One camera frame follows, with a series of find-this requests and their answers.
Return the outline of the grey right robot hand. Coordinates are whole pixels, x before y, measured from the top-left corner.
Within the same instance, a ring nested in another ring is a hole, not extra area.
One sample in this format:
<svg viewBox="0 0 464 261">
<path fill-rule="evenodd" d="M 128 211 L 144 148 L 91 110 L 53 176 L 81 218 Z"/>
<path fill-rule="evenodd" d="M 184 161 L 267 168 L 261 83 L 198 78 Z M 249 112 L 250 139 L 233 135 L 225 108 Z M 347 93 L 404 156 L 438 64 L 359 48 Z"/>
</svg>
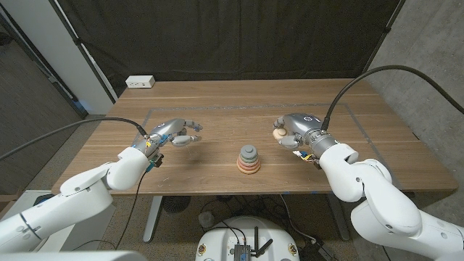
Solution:
<svg viewBox="0 0 464 261">
<path fill-rule="evenodd" d="M 273 128 L 277 131 L 286 131 L 277 139 L 278 143 L 286 149 L 298 149 L 308 145 L 312 154 L 319 159 L 330 147 L 338 141 L 322 129 L 322 120 L 314 115 L 305 113 L 291 113 L 279 117 Z"/>
</svg>

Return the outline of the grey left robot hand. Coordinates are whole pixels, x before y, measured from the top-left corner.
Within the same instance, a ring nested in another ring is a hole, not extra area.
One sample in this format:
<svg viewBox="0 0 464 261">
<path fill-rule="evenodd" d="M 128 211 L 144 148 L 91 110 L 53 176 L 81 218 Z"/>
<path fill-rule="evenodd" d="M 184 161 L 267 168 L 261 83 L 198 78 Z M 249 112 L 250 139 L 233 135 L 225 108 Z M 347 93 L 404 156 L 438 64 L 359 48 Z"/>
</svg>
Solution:
<svg viewBox="0 0 464 261">
<path fill-rule="evenodd" d="M 187 128 L 192 128 L 196 132 L 203 129 L 200 124 L 195 123 L 193 120 L 175 118 L 153 128 L 148 136 L 137 141 L 133 145 L 133 148 L 144 153 L 147 158 L 150 158 L 166 143 L 181 147 L 202 140 L 201 136 L 188 135 Z"/>
</svg>

